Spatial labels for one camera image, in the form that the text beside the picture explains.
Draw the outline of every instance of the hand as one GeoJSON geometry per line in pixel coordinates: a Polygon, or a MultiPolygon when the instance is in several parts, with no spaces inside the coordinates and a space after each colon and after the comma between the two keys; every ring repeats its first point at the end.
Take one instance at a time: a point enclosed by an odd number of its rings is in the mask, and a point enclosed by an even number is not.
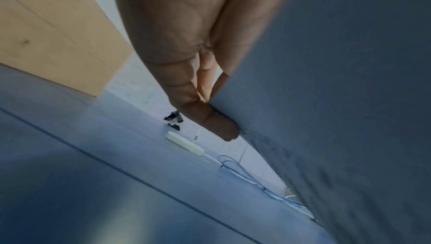
{"type": "Polygon", "coordinates": [[[283,0],[117,0],[132,44],[185,116],[224,140],[237,125],[207,104],[283,0]],[[222,75],[215,79],[218,65],[222,75]]]}

